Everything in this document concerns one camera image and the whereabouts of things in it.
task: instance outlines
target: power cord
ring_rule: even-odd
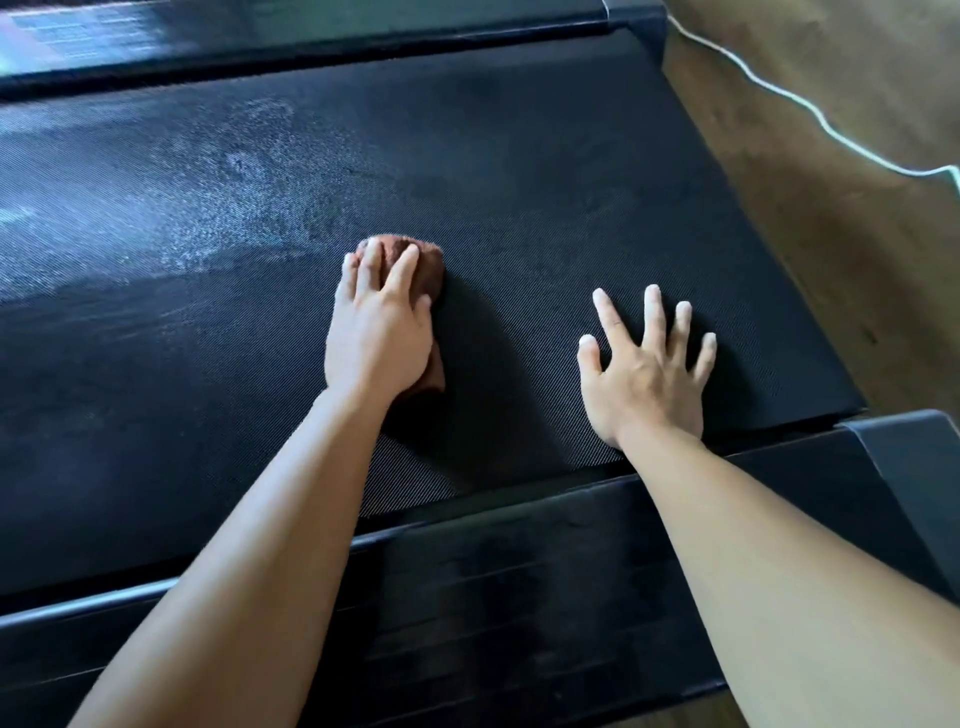
[[[815,104],[807,101],[803,96],[799,96],[793,91],[788,91],[785,88],[780,88],[778,85],[771,84],[769,81],[764,81],[756,73],[754,73],[753,69],[747,65],[747,62],[737,56],[733,51],[727,50],[722,45],[717,45],[712,40],[707,40],[702,36],[691,33],[683,25],[681,25],[680,21],[677,20],[677,18],[675,18],[673,15],[667,15],[667,17],[670,19],[670,22],[673,23],[673,27],[677,29],[681,36],[689,38],[693,42],[699,43],[700,45],[707,46],[707,48],[710,50],[716,51],[720,55],[730,59],[737,66],[739,66],[740,70],[743,71],[744,75],[748,79],[761,88],[765,88],[771,93],[776,93],[778,96],[782,96],[784,99],[789,99],[793,103],[804,107],[804,109],[813,114],[814,118],[816,118],[816,120],[819,122],[821,128],[827,134],[829,134],[829,136],[839,141],[848,149],[857,152],[859,155],[869,159],[874,164],[879,164],[881,167],[889,169],[891,172],[896,172],[897,174],[905,175],[906,177],[933,177],[934,175],[948,174],[953,177],[953,183],[956,185],[957,194],[960,195],[960,167],[958,167],[956,164],[948,164],[947,166],[938,167],[937,169],[907,169],[906,167],[901,167],[899,164],[895,164],[888,159],[884,159],[880,155],[871,152],[866,147],[857,144],[849,137],[843,136],[841,133],[837,132],[827,121],[824,113],[820,111]]]

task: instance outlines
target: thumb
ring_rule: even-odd
[[[580,381],[586,383],[602,374],[600,367],[600,345],[590,334],[580,337],[577,347],[577,364],[580,365]]]
[[[426,294],[423,294],[417,299],[417,303],[414,305],[414,316],[417,319],[417,323],[422,327],[432,327],[433,322],[430,320],[430,306],[433,305],[433,302],[430,300],[430,297]]]

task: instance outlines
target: floor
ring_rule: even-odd
[[[955,0],[668,0],[691,31],[903,166],[960,163]],[[960,196],[827,139],[807,112],[674,35],[666,74],[870,403],[960,419]],[[622,728],[742,728],[728,692]]]

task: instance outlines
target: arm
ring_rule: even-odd
[[[328,388],[179,583],[113,658],[71,728],[294,726],[324,645],[387,408],[426,366],[418,249],[383,283],[382,248],[348,255]]]
[[[613,359],[602,372],[596,341],[581,341],[590,422],[649,489],[751,726],[955,724],[960,611],[703,447],[716,340],[688,373],[689,303],[668,336],[648,288],[637,347],[606,294],[594,301]]]

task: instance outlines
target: brown cloth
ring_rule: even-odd
[[[417,270],[414,271],[414,279],[410,283],[410,304],[416,303],[417,299],[423,294],[429,296],[431,302],[436,303],[444,290],[444,273],[446,271],[444,252],[440,247],[433,243],[424,243],[422,240],[414,240],[402,235],[376,235],[375,237],[379,238],[383,245],[383,258],[380,266],[381,281],[386,281],[390,269],[400,260],[400,254],[407,249],[407,246],[416,245],[420,248]],[[367,243],[368,240],[360,243],[357,248],[358,255],[363,255]],[[437,344],[435,338],[423,375],[417,380],[416,384],[400,396],[407,398],[418,392],[442,392],[444,389],[446,389],[444,361],[440,358],[440,345]]]

